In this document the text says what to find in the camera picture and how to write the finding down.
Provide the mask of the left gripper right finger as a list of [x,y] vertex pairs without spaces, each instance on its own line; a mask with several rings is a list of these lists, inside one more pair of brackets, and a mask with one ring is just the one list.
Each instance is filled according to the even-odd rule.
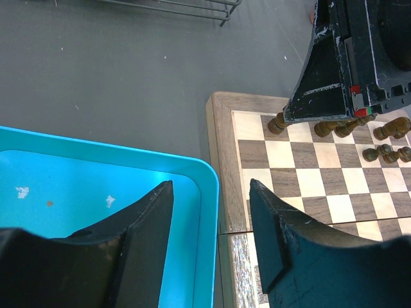
[[271,307],[370,307],[373,241],[317,221],[250,181],[261,287]]

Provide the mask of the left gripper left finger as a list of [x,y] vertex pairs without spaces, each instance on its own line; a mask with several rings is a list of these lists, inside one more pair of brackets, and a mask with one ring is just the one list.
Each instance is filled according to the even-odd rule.
[[174,204],[163,181],[117,213],[59,239],[61,285],[53,307],[157,307]]

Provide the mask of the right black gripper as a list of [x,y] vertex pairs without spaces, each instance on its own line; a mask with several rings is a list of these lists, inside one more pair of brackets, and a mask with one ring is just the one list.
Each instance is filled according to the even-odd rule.
[[409,105],[410,1],[316,1],[302,72],[283,108],[285,122],[336,121]]

